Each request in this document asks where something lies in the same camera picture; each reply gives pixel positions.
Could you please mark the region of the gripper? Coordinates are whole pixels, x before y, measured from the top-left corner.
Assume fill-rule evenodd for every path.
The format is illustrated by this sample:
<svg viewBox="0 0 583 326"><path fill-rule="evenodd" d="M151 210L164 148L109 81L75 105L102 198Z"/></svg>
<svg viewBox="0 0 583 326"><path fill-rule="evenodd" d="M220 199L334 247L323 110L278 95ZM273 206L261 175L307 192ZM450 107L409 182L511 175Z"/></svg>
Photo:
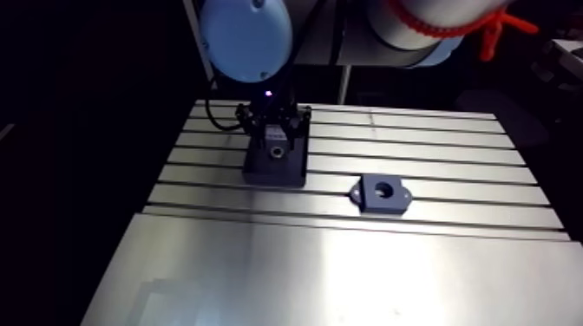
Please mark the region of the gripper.
<svg viewBox="0 0 583 326"><path fill-rule="evenodd" d="M309 133L311 108L300 107L292 87L265 89L249 104L239 104L235 117L243 130L254 137L266 137L269 126L279 127L285 137L305 137Z"/></svg>

